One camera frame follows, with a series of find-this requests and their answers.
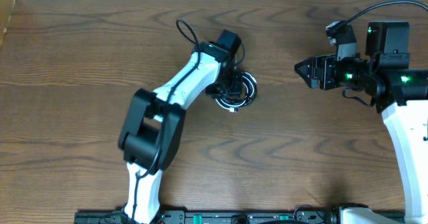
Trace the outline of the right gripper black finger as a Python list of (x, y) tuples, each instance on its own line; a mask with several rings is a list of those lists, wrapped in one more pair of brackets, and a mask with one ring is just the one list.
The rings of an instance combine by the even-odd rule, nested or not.
[(306, 85), (311, 88), (318, 87), (318, 80), (314, 73), (314, 67), (312, 65), (296, 65), (296, 73), (304, 80)]
[(296, 73), (312, 73), (314, 58), (307, 58), (294, 66)]

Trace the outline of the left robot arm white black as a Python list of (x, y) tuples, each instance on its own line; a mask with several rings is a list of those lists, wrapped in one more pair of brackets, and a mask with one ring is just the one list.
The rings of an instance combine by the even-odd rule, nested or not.
[(124, 223), (151, 223), (160, 209), (163, 172), (179, 149), (188, 107), (204, 90), (224, 93), (235, 81), (238, 34), (223, 30), (217, 41), (196, 43), (188, 63), (163, 86), (133, 95), (118, 147), (130, 178)]

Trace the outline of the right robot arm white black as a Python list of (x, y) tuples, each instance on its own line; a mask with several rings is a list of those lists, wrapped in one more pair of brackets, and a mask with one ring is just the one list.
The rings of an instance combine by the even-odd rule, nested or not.
[(409, 24), (371, 21), (367, 59), (360, 58), (352, 26), (327, 27), (336, 52), (315, 55), (294, 66), (309, 88), (365, 92), (387, 127), (401, 175), (406, 223), (427, 222), (427, 70), (411, 69)]

